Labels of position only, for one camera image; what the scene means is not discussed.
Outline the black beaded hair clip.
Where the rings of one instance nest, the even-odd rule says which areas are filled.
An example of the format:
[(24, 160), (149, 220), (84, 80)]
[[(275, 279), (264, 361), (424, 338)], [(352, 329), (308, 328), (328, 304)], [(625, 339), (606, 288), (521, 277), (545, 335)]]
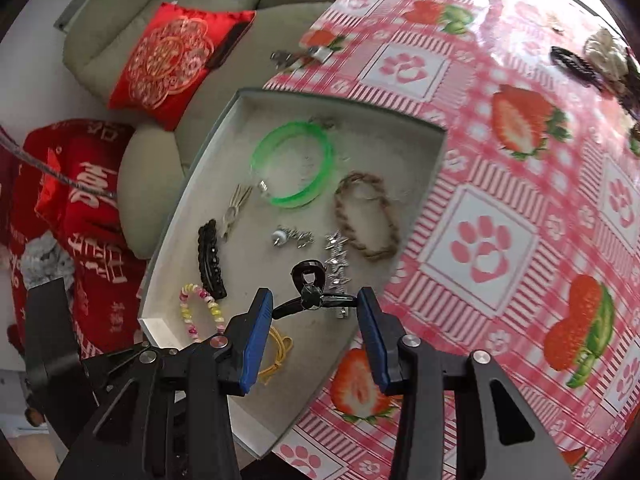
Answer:
[(227, 297), (227, 291), (222, 279), (217, 226), (214, 219), (210, 219), (198, 229), (198, 272), (203, 288), (215, 300)]

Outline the small black claw clip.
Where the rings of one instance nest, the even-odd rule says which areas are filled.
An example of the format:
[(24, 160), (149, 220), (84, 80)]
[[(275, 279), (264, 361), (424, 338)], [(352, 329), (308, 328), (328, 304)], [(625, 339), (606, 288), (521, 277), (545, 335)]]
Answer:
[(326, 268), (319, 260), (309, 259), (297, 263), (291, 271), (291, 278), (298, 296), (275, 307), (272, 311), (274, 320), (308, 310), (348, 309), (358, 304), (355, 296), (324, 291)]

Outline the beige rabbit hair clip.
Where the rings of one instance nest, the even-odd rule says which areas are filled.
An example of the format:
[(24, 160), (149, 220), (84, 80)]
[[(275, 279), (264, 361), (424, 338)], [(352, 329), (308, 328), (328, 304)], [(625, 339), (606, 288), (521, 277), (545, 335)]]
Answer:
[(253, 187), (251, 185), (238, 184), (231, 197), (227, 210), (222, 216), (222, 230), (220, 237), (225, 242), (232, 231), (236, 219), (239, 217), (241, 208), (250, 197)]

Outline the small silver earring charm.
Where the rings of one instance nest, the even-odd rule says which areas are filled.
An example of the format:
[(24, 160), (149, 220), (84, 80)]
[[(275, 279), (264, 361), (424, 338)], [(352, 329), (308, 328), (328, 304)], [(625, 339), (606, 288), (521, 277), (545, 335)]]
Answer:
[(297, 249), (303, 249), (314, 242), (314, 234), (310, 231), (301, 231), (296, 228), (278, 226), (271, 233), (271, 244), (273, 247), (282, 247), (293, 243)]

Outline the green translucent bangle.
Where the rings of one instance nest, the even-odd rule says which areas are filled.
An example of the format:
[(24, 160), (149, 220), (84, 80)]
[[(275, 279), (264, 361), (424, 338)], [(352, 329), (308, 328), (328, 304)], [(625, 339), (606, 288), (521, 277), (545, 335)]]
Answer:
[(295, 209), (321, 194), (333, 166), (333, 144), (319, 125), (288, 122), (257, 144), (250, 158), (250, 175), (271, 206)]

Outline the strawberry pattern tablecloth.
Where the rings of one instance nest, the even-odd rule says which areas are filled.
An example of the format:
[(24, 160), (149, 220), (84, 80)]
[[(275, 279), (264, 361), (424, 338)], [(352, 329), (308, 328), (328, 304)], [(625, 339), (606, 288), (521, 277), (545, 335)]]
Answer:
[(611, 473), (639, 409), (638, 145), (549, 58), (601, 24), (573, 0), (336, 0), (305, 35), (334, 57), (269, 84), (445, 128), (383, 304), (487, 350), (577, 479)]

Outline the red printed blanket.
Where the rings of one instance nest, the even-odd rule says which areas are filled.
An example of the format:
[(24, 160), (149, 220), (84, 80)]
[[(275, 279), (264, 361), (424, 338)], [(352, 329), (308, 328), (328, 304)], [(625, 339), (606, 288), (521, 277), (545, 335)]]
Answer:
[(9, 249), (17, 349), (25, 345), (27, 281), (24, 253), (52, 236), (72, 262), (70, 315), (81, 354), (126, 349), (140, 330), (139, 287), (146, 264), (128, 248), (113, 193), (122, 155), (134, 128), (121, 122), (70, 119), (26, 136), (25, 152), (78, 188), (26, 162), (15, 162), (9, 206), (1, 230)]

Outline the grey shallow tray box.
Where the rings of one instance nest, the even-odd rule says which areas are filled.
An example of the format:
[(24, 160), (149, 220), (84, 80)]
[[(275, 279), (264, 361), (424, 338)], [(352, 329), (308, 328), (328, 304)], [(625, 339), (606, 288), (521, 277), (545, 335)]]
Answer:
[[(372, 105), (240, 90), (196, 155), (158, 243), (140, 310), (145, 335), (163, 348), (189, 344), (179, 294), (201, 279), (198, 231), (209, 221), (218, 223), (225, 316), (245, 312), (262, 287), (276, 304), (293, 298), (292, 267), (305, 259), (320, 260), (340, 276), (346, 292), (381, 289), (394, 273), (395, 257), (372, 261), (345, 248), (339, 268), (330, 256), (335, 189), (354, 171), (379, 177), (399, 234), (407, 237), (445, 141), (442, 127)], [(236, 196), (243, 205), (232, 223), (224, 223)]]

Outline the red embroidered cushion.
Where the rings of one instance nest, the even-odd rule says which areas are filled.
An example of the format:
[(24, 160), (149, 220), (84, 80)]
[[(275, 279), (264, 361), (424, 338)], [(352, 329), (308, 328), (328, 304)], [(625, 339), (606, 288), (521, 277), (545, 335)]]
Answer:
[(231, 27), (252, 22), (254, 10), (209, 12), (164, 2), (149, 21), (108, 99), (112, 110), (141, 110), (175, 130), (212, 70), (206, 62)]

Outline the dark patterned scrunchie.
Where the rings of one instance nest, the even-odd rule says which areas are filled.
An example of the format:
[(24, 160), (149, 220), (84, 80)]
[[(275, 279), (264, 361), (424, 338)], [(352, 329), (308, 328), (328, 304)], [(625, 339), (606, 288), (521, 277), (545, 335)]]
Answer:
[(620, 105), (636, 122), (640, 115), (640, 74), (639, 64), (631, 50), (626, 55), (627, 73), (622, 79), (623, 91), (618, 96)]

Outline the black smartphone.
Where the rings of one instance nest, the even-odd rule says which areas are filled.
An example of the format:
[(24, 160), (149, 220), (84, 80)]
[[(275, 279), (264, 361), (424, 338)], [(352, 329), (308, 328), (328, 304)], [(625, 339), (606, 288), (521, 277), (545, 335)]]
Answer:
[(212, 55), (206, 62), (206, 68), (208, 70), (216, 70), (224, 64), (224, 61), (250, 29), (250, 26), (252, 26), (252, 22), (243, 22), (233, 25), (228, 34), (224, 37), (224, 40), (221, 41), (221, 44), (213, 50)]

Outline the cream scrunchie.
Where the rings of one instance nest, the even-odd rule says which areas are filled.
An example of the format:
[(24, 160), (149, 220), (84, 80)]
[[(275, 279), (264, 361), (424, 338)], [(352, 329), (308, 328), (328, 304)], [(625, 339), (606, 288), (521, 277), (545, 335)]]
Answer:
[(586, 61), (607, 81), (623, 82), (628, 74), (627, 48), (607, 28), (600, 28), (585, 42)]

